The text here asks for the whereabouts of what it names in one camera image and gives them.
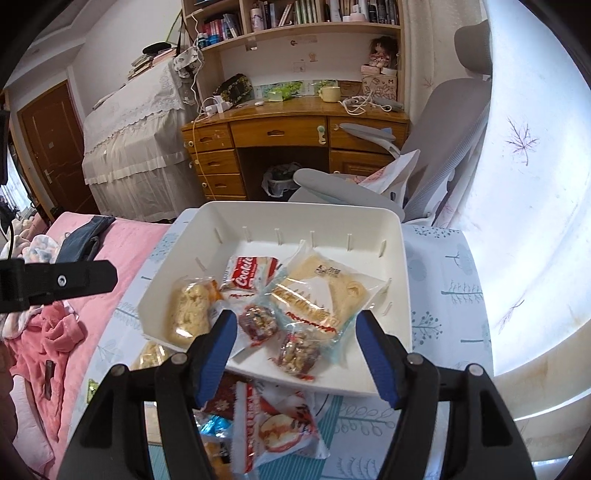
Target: blue gripper pad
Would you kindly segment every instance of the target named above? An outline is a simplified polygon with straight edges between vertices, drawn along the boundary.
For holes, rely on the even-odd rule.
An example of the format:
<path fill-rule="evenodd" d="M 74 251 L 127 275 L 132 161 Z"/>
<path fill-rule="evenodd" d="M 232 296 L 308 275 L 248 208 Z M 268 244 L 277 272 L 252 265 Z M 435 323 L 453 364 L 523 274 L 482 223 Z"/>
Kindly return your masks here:
<path fill-rule="evenodd" d="M 399 399 L 396 372 L 384 353 L 384 348 L 389 347 L 388 338 L 369 310 L 363 310 L 357 315 L 355 333 L 379 396 L 395 408 Z"/>
<path fill-rule="evenodd" d="M 221 330 L 216 328 L 217 323 L 220 321 L 224 323 Z M 223 371 L 236 341 L 238 328 L 236 314 L 231 310 L 224 310 L 217 318 L 216 325 L 207 334 L 208 337 L 210 335 L 214 336 L 213 345 L 210 347 L 209 354 L 201 367 L 199 386 L 195 391 L 195 401 L 199 408 L 202 408 L 207 400 L 213 398 L 222 379 Z"/>

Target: box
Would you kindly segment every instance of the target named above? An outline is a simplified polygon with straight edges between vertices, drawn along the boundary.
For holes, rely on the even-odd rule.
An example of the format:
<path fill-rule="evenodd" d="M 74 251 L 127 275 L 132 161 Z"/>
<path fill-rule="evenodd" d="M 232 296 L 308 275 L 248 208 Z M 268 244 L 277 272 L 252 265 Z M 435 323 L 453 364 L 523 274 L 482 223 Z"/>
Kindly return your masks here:
<path fill-rule="evenodd" d="M 167 310 L 173 283 L 184 276 L 222 280 L 231 255 L 271 256 L 284 261 L 305 239 L 326 257 L 384 281 L 376 299 L 376 319 L 386 333 L 411 349 L 408 277 L 398 216 L 379 208 L 279 202 L 209 202 L 179 237 L 138 305 L 144 335 L 177 351 L 167 341 Z M 228 370 L 294 388 L 339 395 L 377 395 L 355 335 L 342 339 L 345 361 L 315 366 L 316 379 L 298 380 L 280 371 L 274 338 L 228 360 Z"/>
<path fill-rule="evenodd" d="M 365 75 L 361 81 L 363 94 L 397 100 L 398 78 L 390 75 Z"/>

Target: white cloth cover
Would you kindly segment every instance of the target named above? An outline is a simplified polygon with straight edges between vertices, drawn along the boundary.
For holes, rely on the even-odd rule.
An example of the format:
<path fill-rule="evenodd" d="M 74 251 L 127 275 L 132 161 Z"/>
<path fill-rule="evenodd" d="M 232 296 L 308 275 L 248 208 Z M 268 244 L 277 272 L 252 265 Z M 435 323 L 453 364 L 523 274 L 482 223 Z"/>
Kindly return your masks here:
<path fill-rule="evenodd" d="M 178 92 L 186 81 L 174 71 L 172 60 L 159 63 L 134 78 L 86 117 L 84 153 L 153 113 L 186 109 L 188 106 Z"/>
<path fill-rule="evenodd" d="M 91 115 L 101 112 L 124 90 Z M 180 131 L 192 117 L 192 112 L 185 109 L 150 113 L 113 132 L 85 155 L 85 182 L 101 214 L 155 222 L 176 218 L 184 209 L 204 203 Z"/>

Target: door handle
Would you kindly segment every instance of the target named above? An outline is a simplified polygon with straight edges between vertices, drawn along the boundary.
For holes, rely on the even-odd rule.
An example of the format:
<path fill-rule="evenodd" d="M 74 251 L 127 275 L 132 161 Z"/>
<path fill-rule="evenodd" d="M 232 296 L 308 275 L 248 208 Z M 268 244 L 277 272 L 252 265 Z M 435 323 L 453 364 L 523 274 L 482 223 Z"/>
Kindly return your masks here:
<path fill-rule="evenodd" d="M 43 170 L 43 173 L 45 174 L 45 176 L 46 176 L 46 178 L 47 178 L 47 181 L 48 181 L 49 183 L 53 183 L 53 180 L 52 180 L 52 179 L 51 179 L 51 177 L 49 176 L 50 174 L 52 174 L 52 173 L 53 173 L 53 170 L 51 170 L 51 171 L 47 171 L 47 169 L 45 169 L 45 170 Z"/>

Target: wooden door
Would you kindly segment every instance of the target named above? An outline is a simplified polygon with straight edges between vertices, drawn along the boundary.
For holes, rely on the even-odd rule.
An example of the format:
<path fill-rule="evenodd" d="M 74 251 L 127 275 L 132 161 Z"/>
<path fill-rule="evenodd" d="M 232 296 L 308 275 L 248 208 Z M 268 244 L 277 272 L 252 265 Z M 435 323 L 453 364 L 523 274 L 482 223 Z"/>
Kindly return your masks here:
<path fill-rule="evenodd" d="M 37 173 L 57 204 L 76 213 L 99 213 L 84 183 L 84 140 L 67 82 L 18 111 L 22 132 Z"/>

